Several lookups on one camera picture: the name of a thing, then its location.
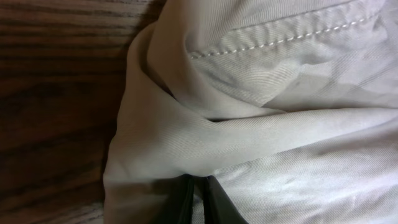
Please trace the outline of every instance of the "stitched seam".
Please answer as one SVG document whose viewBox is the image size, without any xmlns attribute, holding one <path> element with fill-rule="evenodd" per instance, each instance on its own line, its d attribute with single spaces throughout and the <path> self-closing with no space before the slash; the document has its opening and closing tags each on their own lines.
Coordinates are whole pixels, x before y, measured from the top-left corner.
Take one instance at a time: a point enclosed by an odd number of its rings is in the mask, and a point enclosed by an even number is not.
<svg viewBox="0 0 398 224">
<path fill-rule="evenodd" d="M 282 39 L 282 40 L 276 40 L 276 41 L 271 42 L 271 43 L 255 45 L 255 46 L 252 46 L 252 47 L 245 47 L 245 48 L 236 49 L 236 50 L 227 50 L 225 52 L 208 53 L 208 54 L 203 54 L 203 55 L 199 55 L 199 56 L 191 56 L 191 58 L 192 59 L 198 59 L 198 58 L 204 58 L 204 57 L 210 57 L 210 56 L 216 56 L 216 55 L 225 55 L 225 54 L 232 54 L 232 53 L 236 53 L 236 52 L 244 52 L 246 50 L 261 49 L 261 48 L 264 48 L 264 47 L 272 47 L 272 46 L 279 45 L 279 44 L 282 44 L 282 43 L 291 42 L 291 41 L 299 40 L 299 39 L 304 39 L 306 37 L 310 37 L 310 36 L 314 36 L 314 35 L 319 35 L 319 34 L 324 34 L 324 33 L 328 33 L 328 32 L 333 32 L 333 31 L 337 31 L 337 30 L 340 30 L 340 29 L 347 29 L 347 28 L 350 28 L 352 26 L 358 25 L 358 24 L 360 24 L 362 22 L 366 22 L 366 21 L 372 19 L 373 17 L 375 17 L 377 15 L 378 15 L 378 13 L 376 13 L 374 15 L 371 15 L 371 16 L 369 16 L 367 18 L 362 18 L 362 19 L 359 19 L 357 21 L 349 22 L 347 24 L 343 24 L 343 25 L 340 25 L 340 26 L 336 26 L 336 27 L 332 27 L 332 28 L 326 28 L 326 29 L 322 29 L 322 30 L 318 30 L 318 31 L 314 31 L 314 32 L 309 32 L 309 33 L 306 33 L 306 34 L 302 34 L 302 35 L 298 35 L 298 36 L 294 36 L 294 37 L 289 37 L 289 38 Z"/>
</svg>

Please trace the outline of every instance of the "wooden table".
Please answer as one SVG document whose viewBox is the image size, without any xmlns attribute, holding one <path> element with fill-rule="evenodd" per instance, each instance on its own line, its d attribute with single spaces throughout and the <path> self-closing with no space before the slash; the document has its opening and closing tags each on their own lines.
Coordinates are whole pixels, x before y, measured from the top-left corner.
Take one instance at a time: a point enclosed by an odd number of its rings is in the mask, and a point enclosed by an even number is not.
<svg viewBox="0 0 398 224">
<path fill-rule="evenodd" d="M 126 52 L 160 1 L 0 0 L 0 223 L 93 223 Z"/>
</svg>

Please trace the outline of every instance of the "white stitching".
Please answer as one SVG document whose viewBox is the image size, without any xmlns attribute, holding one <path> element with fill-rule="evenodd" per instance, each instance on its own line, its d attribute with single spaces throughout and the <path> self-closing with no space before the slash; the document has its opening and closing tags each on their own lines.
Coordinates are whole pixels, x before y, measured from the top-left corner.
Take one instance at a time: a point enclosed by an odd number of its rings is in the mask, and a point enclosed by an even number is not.
<svg viewBox="0 0 398 224">
<path fill-rule="evenodd" d="M 318 30 L 318 31 L 315 31 L 315 32 L 307 33 L 307 34 L 302 34 L 302 35 L 298 35 L 298 36 L 295 36 L 295 37 L 290 37 L 290 38 L 288 38 L 288 39 L 277 40 L 277 41 L 274 41 L 274 42 L 271 42 L 271 43 L 268 43 L 268 44 L 261 44 L 261 45 L 256 45 L 256 46 L 253 46 L 253 47 L 246 47 L 246 48 L 236 49 L 236 50 L 232 50 L 232 51 L 217 52 L 217 53 L 209 53 L 209 54 L 206 54 L 206 55 L 199 55 L 199 56 L 191 56 L 191 58 L 192 58 L 192 59 L 198 59 L 198 58 L 203 58 L 203 57 L 207 57 L 207 56 L 231 54 L 231 53 L 236 53 L 236 52 L 242 52 L 242 51 L 245 51 L 245 50 L 252 50 L 252 49 L 256 49 L 256 48 L 263 48 L 263 47 L 265 47 L 265 46 L 270 47 L 270 46 L 272 46 L 272 45 L 277 45 L 277 44 L 281 44 L 281 43 L 283 43 L 283 42 L 289 42 L 289 41 L 293 41 L 293 40 L 295 40 L 295 39 L 301 39 L 301 38 L 304 38 L 304 37 L 309 37 L 309 36 L 311 36 L 311 35 L 317 35 L 317 34 L 321 34 L 321 33 L 327 33 L 327 32 L 330 32 L 330 31 L 339 30 L 339 29 L 341 29 L 341 28 L 347 28 L 347 27 L 350 27 L 350 26 L 359 24 L 360 22 L 367 21 L 367 20 L 369 20 L 369 19 L 371 19 L 371 18 L 373 18 L 373 17 L 375 17 L 375 16 L 377 16 L 377 15 L 378 15 L 378 14 L 374 14 L 374 15 L 369 16 L 369 17 L 367 17 L 367 18 L 362 18 L 362 19 L 360 19 L 360 20 L 353 21 L 353 22 L 349 22 L 349 23 L 344 24 L 344 25 L 341 25 L 341 26 L 336 26 L 336 27 L 333 27 L 333 28 L 327 28 L 327 29 L 323 29 L 323 30 Z"/>
</svg>

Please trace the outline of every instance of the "black pointed object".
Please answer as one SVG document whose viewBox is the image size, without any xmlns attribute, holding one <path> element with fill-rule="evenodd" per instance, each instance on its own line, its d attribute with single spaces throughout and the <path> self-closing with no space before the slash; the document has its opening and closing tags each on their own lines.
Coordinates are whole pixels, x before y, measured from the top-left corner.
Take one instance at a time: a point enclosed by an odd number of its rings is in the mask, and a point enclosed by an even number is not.
<svg viewBox="0 0 398 224">
<path fill-rule="evenodd" d="M 171 194 L 151 224 L 191 224 L 193 186 L 191 175 L 177 177 Z"/>
<path fill-rule="evenodd" d="M 205 177 L 205 224 L 248 224 L 213 176 Z"/>
</svg>

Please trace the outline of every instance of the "white fabric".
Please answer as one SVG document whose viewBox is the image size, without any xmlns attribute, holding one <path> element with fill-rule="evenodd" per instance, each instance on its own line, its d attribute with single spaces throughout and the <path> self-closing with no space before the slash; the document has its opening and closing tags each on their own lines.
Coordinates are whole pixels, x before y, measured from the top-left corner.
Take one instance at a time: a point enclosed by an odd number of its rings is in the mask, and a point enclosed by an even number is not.
<svg viewBox="0 0 398 224">
<path fill-rule="evenodd" d="M 127 56 L 105 223 L 148 223 L 186 173 L 249 223 L 398 223 L 397 6 L 168 1 Z"/>
</svg>

